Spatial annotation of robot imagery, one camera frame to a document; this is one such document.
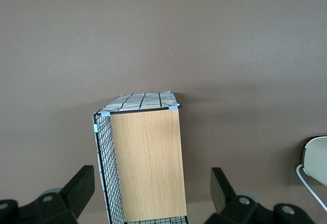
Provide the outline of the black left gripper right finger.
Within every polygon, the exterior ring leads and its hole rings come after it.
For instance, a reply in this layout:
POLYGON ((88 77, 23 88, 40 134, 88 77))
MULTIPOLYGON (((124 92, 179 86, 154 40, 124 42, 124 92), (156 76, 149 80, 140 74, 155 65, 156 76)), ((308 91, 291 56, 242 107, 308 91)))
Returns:
POLYGON ((210 194, 215 207, 205 223, 273 223, 273 212, 246 195, 237 195, 219 167, 211 169, 210 194))

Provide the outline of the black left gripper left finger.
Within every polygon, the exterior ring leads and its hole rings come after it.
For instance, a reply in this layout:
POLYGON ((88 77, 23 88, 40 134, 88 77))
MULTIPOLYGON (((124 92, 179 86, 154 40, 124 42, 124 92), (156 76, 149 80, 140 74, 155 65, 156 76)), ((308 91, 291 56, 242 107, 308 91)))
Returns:
POLYGON ((84 165, 58 193, 45 193, 19 208, 19 223, 77 223, 94 191, 94 166, 84 165))

